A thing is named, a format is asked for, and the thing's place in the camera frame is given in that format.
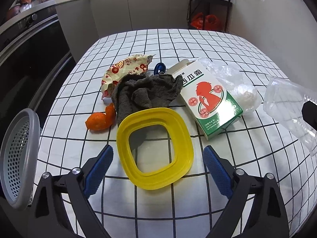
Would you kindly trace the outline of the clear plastic bottle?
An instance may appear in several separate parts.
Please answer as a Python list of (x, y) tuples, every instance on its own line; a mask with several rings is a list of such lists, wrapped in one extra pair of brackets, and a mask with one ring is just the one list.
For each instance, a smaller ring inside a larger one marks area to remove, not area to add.
[(303, 103), (316, 104), (316, 92), (289, 80), (273, 77), (267, 85), (263, 110), (290, 131), (312, 156), (316, 155), (316, 130), (303, 120)]

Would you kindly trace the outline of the white green medicine box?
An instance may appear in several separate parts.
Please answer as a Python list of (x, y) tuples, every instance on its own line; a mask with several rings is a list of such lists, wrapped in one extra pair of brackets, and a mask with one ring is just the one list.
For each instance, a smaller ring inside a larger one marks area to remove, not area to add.
[(206, 139), (224, 131), (241, 117), (242, 107), (199, 61), (183, 59), (166, 73), (173, 77), (182, 76), (180, 96)]

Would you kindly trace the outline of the blue plastic cap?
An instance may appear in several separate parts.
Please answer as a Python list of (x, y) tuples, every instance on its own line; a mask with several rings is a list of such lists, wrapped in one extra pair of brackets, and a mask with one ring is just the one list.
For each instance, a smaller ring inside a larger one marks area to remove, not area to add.
[(153, 75), (164, 74), (166, 72), (166, 66), (163, 62), (159, 62), (156, 64)]

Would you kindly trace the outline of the red patterned snack wrapper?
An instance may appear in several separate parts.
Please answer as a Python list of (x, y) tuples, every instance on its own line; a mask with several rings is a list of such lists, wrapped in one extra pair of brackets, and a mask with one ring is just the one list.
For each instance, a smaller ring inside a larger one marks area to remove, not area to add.
[(102, 100), (110, 98), (118, 82), (126, 75), (140, 75), (148, 71), (154, 55), (135, 54), (112, 64), (101, 81)]

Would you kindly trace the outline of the white plastic bag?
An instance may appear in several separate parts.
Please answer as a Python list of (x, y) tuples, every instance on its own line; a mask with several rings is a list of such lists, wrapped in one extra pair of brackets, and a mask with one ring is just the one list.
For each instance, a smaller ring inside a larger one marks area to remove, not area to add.
[(197, 61), (229, 91), (235, 101), (242, 107), (243, 115), (253, 113), (260, 106), (262, 99), (257, 88), (248, 84), (243, 74), (232, 64), (216, 63), (208, 58), (198, 58)]

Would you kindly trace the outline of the grey kitchen cabinets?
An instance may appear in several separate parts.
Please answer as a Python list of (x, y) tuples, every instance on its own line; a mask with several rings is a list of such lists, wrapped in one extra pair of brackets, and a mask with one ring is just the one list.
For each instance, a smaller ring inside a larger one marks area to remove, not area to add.
[(56, 0), (75, 61), (100, 38), (126, 31), (185, 29), (189, 0)]

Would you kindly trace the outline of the grey perforated waste basket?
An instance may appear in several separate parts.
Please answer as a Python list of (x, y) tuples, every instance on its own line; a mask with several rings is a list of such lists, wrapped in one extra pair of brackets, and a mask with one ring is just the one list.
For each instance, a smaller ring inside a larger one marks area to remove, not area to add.
[(30, 108), (19, 112), (1, 145), (1, 186), (10, 206), (24, 210), (31, 203), (41, 128)]

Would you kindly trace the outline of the orange peel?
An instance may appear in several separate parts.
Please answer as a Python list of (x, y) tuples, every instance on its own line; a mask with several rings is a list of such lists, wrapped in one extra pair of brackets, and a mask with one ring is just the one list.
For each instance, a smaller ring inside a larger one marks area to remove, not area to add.
[(108, 129), (116, 119), (116, 110), (113, 103), (105, 108), (105, 113), (95, 112), (85, 121), (86, 128), (90, 131), (103, 131)]

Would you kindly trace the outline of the black metal shelf rack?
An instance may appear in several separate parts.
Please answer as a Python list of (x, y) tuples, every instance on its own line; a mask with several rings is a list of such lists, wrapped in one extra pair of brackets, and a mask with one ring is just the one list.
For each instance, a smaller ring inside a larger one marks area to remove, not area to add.
[(220, 32), (227, 32), (232, 6), (232, 0), (189, 0), (187, 9), (188, 28), (197, 30), (190, 25), (191, 19), (197, 13), (202, 12), (204, 16), (208, 14), (217, 16), (222, 22), (222, 30)]

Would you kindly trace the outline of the red plastic bag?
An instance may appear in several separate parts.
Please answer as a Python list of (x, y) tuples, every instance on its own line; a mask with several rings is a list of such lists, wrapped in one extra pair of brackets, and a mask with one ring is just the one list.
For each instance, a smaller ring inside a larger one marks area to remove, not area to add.
[(204, 16), (202, 12), (199, 12), (192, 17), (190, 25), (198, 30), (222, 30), (222, 22), (217, 16), (213, 14), (208, 14)]

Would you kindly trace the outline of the white checked tablecloth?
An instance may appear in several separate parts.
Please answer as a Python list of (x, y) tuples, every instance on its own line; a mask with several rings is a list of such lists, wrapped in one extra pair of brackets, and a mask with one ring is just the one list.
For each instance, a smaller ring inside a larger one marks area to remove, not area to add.
[(232, 64), (261, 97), (271, 78), (286, 79), (260, 49), (226, 33), (151, 29), (100, 38), (70, 72), (49, 110), (34, 187), (43, 173), (68, 174), (110, 145), (112, 163), (89, 203), (111, 237), (206, 237), (228, 202), (202, 158), (204, 148), (212, 146), (251, 176), (272, 173), (289, 234), (298, 232), (316, 208), (316, 157), (262, 107), (210, 139), (181, 98), (169, 108), (133, 115), (125, 136), (116, 126), (101, 132), (86, 128), (91, 114), (105, 111), (100, 90), (104, 73), (134, 54), (154, 55), (149, 73), (159, 62), (172, 67), (183, 59)]

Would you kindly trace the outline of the dark grey cloth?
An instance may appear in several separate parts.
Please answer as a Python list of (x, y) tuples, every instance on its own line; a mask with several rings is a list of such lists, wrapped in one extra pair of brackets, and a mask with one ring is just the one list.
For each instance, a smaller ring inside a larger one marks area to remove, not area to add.
[(178, 75), (133, 74), (124, 76), (112, 92), (111, 99), (115, 105), (117, 124), (130, 114), (138, 111), (168, 107), (183, 88), (183, 78)]

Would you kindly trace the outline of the black built-in oven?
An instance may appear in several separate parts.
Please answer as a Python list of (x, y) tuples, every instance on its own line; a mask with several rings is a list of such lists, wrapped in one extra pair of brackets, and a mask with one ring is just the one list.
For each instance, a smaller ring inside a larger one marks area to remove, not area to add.
[(43, 126), (75, 67), (55, 6), (32, 12), (1, 33), (1, 136), (31, 108)]

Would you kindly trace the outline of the brown clay pot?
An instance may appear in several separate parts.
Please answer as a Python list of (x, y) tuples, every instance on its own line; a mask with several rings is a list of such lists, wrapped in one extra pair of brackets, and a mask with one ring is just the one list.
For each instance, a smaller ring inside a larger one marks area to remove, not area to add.
[(14, 16), (20, 14), (20, 3), (13, 5), (6, 14), (6, 21), (13, 18)]

